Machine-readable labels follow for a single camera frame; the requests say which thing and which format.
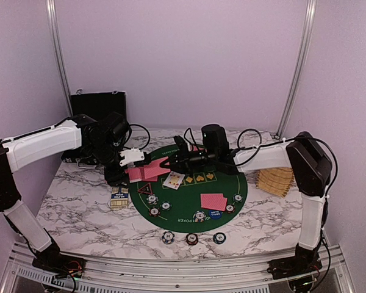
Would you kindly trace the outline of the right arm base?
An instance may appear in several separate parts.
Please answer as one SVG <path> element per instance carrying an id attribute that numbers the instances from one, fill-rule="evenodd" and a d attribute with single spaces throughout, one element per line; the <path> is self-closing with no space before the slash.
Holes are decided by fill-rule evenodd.
<path id="1" fill-rule="evenodd" d="M 323 267 L 318 254 L 320 246 L 321 242 L 313 250 L 308 250 L 297 244 L 293 256 L 269 261 L 267 272 L 278 280 L 320 270 Z"/>

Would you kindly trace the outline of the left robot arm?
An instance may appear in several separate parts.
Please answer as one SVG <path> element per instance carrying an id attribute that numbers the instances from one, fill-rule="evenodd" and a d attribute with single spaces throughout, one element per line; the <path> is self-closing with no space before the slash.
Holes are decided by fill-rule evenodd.
<path id="1" fill-rule="evenodd" d="M 49 270 L 62 270 L 65 258 L 53 249 L 53 241 L 36 219 L 34 207 L 28 207 L 30 198 L 21 195 L 28 189 L 21 183 L 24 173 L 32 167 L 45 170 L 45 162 L 52 162 L 57 169 L 60 154 L 78 150 L 102 165 L 108 185 L 118 186 L 127 181 L 119 152 L 128 132 L 127 120 L 112 112 L 102 121 L 80 114 L 26 134 L 0 138 L 0 212 L 42 253 L 40 260 Z"/>

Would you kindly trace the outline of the red back card deck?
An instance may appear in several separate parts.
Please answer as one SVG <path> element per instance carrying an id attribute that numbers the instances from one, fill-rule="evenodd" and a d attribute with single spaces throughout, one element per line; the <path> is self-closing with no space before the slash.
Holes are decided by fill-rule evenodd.
<path id="1" fill-rule="evenodd" d="M 142 180 L 142 171 L 141 168 L 128 168 L 125 170 L 125 173 L 129 176 L 130 183 L 136 183 Z"/>

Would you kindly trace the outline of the teal chip stack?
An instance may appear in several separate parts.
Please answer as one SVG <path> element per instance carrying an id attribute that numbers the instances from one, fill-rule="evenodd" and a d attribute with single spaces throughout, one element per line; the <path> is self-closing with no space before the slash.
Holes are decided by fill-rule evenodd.
<path id="1" fill-rule="evenodd" d="M 226 235 L 222 232 L 217 232 L 213 235 L 213 242 L 217 245 L 221 245 L 226 241 Z"/>

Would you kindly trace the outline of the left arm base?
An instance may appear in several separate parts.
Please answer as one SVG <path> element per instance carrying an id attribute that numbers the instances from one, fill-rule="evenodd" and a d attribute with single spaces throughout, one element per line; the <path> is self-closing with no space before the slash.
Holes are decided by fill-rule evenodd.
<path id="1" fill-rule="evenodd" d="M 68 274 L 72 277 L 81 277 L 85 260 L 76 256 L 62 254 L 56 241 L 50 236 L 51 244 L 48 248 L 34 252 L 32 265 L 38 269 L 54 272 L 59 277 Z"/>

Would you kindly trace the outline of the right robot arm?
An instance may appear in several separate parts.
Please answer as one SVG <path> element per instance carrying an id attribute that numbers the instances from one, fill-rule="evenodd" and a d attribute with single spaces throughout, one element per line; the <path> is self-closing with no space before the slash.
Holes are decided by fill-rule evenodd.
<path id="1" fill-rule="evenodd" d="M 224 127 L 205 125 L 201 129 L 203 145 L 188 143 L 182 136 L 174 137 L 177 150 L 160 166 L 180 174 L 191 174 L 208 166 L 227 175 L 257 170 L 258 188 L 284 196 L 296 183 L 303 199 L 302 228 L 297 247 L 301 250 L 290 260 L 295 273 L 303 273 L 314 263 L 310 252 L 320 245 L 321 230 L 327 215 L 328 190 L 337 163 L 323 147 L 325 143 L 301 132 L 291 139 L 256 146 L 232 149 Z"/>

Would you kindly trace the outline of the brown chip stack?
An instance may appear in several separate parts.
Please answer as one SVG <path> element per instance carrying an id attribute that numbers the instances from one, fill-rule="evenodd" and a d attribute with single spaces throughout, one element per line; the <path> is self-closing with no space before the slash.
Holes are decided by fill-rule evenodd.
<path id="1" fill-rule="evenodd" d="M 188 233 L 185 240 L 188 245 L 196 245 L 198 243 L 198 235 L 195 233 Z"/>

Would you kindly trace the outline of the red card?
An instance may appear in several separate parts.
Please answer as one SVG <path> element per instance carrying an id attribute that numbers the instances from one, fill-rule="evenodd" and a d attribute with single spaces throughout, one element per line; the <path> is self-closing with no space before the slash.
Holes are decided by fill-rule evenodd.
<path id="1" fill-rule="evenodd" d="M 224 197 L 223 194 L 201 194 L 201 207 L 211 209 L 213 198 Z"/>
<path id="2" fill-rule="evenodd" d="M 140 167 L 139 169 L 142 181 L 155 182 L 162 173 L 159 167 Z"/>

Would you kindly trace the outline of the blue white chip stack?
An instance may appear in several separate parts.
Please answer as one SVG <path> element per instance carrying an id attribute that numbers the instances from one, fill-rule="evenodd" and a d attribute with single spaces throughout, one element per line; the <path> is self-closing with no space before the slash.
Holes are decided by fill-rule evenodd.
<path id="1" fill-rule="evenodd" d="M 164 244 L 172 244 L 174 242 L 175 235 L 171 231 L 166 231 L 163 233 L 161 240 Z"/>

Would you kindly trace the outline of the blue small blind button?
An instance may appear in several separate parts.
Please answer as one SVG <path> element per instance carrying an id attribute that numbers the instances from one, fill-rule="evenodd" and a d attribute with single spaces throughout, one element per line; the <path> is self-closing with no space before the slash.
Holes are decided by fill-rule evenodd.
<path id="1" fill-rule="evenodd" d="M 220 219 L 223 215 L 222 211 L 217 211 L 217 210 L 208 210 L 208 216 L 211 219 L 217 220 Z"/>

